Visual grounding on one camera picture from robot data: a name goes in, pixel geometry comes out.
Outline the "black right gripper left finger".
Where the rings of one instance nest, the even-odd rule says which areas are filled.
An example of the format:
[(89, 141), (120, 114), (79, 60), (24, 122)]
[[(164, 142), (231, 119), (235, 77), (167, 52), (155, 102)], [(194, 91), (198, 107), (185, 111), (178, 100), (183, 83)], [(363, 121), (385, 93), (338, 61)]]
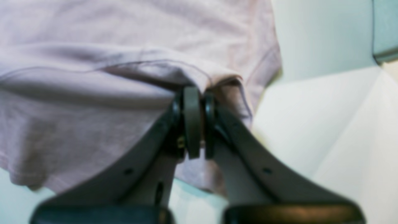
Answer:
[(185, 87), (139, 142), (95, 177), (42, 202), (31, 224), (174, 224), (176, 165), (200, 157), (200, 93)]

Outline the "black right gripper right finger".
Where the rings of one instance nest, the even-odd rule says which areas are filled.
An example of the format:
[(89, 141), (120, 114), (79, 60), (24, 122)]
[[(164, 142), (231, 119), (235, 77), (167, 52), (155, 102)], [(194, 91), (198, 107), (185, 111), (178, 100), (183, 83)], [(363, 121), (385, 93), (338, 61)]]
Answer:
[(364, 224), (353, 201), (290, 169), (210, 92), (204, 94), (205, 157), (219, 166), (229, 207), (223, 224)]

